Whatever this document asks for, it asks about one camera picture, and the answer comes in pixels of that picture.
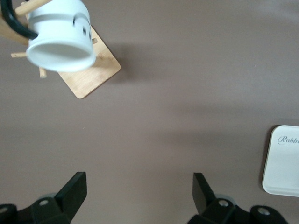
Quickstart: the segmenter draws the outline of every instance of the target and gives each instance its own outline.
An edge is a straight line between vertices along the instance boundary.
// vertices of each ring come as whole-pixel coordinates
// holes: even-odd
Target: mug
[[[16,18],[12,0],[1,0],[3,18],[29,39],[26,56],[38,67],[73,72],[91,67],[96,59],[90,16],[81,0],[52,0],[28,14],[28,28]]]

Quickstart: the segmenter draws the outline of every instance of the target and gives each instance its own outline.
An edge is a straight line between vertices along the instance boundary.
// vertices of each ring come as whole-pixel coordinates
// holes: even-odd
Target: wooden base
[[[93,28],[92,37],[97,40],[93,45],[97,56],[94,65],[83,71],[58,72],[79,99],[86,97],[121,69],[121,65]]]

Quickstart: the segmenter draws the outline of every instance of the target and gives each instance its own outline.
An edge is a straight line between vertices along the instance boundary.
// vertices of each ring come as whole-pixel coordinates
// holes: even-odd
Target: white tray
[[[299,127],[276,127],[269,144],[263,175],[269,194],[299,197]]]

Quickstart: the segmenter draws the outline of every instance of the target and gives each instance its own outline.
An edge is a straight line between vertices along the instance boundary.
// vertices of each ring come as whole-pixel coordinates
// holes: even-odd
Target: screw
[[[0,214],[6,212],[7,210],[8,210],[7,207],[0,209]]]
[[[268,216],[270,213],[265,208],[258,208],[257,211],[261,213],[262,215]]]
[[[43,200],[39,203],[39,205],[43,206],[43,205],[46,205],[48,203],[48,200]]]
[[[223,207],[228,207],[229,206],[228,202],[225,201],[225,200],[220,200],[218,203],[219,203],[219,205],[221,205]]]

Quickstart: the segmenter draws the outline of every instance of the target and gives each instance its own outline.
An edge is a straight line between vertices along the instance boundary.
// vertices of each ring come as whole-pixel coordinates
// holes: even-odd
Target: black mug handle
[[[20,21],[18,21],[17,16],[14,13],[12,0],[0,0],[1,1],[1,11],[6,23],[18,34],[28,38],[35,39],[38,34],[26,27],[24,27]]]

